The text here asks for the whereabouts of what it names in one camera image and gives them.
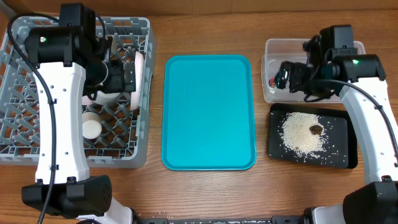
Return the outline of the large white plate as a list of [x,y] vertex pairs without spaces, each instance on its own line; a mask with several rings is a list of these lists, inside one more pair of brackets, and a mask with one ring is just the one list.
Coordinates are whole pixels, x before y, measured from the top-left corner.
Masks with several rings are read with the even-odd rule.
[[141,95],[141,81],[142,81],[142,73],[144,70],[144,56],[140,52],[136,52],[135,54],[134,66],[135,66],[136,90],[131,93],[131,105],[130,105],[131,111],[138,109],[140,95]]

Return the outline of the red snack wrapper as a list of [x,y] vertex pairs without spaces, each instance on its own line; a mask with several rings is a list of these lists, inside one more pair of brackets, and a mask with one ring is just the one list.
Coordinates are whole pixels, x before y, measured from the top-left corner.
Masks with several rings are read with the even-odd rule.
[[269,79],[269,86],[271,88],[276,88],[275,77]]

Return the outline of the grey bowl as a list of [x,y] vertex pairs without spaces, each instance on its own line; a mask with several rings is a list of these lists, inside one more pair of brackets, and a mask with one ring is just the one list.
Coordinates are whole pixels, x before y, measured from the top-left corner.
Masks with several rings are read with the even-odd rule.
[[119,99],[120,95],[120,93],[103,93],[102,91],[98,91],[93,103],[98,105],[111,105]]

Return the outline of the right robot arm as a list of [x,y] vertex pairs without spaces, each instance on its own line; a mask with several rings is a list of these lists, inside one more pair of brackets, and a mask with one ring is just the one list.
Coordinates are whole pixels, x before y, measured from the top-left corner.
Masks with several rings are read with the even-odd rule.
[[284,61],[269,85],[316,101],[336,95],[361,150],[366,185],[343,203],[308,208],[299,223],[397,223],[397,122],[377,55],[359,54],[351,25],[336,25],[303,43],[306,63]]

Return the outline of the small pink plate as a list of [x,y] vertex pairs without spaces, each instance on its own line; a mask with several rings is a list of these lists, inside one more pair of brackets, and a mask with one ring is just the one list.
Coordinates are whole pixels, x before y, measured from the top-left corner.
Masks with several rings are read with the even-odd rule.
[[91,100],[88,96],[83,96],[81,98],[81,102],[82,102],[82,105],[84,105],[84,106],[92,105],[94,103],[94,101]]

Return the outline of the rice pile with food scrap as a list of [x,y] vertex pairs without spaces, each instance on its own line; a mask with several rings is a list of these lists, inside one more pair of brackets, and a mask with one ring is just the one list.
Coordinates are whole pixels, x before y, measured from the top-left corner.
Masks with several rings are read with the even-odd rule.
[[326,151],[325,145],[329,136],[325,126],[320,123],[319,115],[287,113],[280,127],[282,131],[279,136],[286,151],[292,151],[298,157],[309,159],[319,159],[320,153]]

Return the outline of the white paper cup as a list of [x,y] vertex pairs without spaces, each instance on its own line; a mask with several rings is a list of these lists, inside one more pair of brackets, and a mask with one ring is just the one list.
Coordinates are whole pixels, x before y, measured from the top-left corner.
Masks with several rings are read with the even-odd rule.
[[96,139],[102,132],[101,118],[94,112],[82,114],[83,137],[87,139]]

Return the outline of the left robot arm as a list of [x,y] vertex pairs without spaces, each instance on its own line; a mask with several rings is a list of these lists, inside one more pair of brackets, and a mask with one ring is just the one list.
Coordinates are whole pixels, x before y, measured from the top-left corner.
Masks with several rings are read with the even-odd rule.
[[96,35],[100,20],[80,3],[62,4],[54,26],[33,28],[25,40],[22,58],[39,96],[40,156],[22,201],[80,223],[137,223],[135,211],[113,197],[110,178],[90,175],[83,148],[83,97],[132,93],[142,73],[140,54],[124,63],[114,40]]

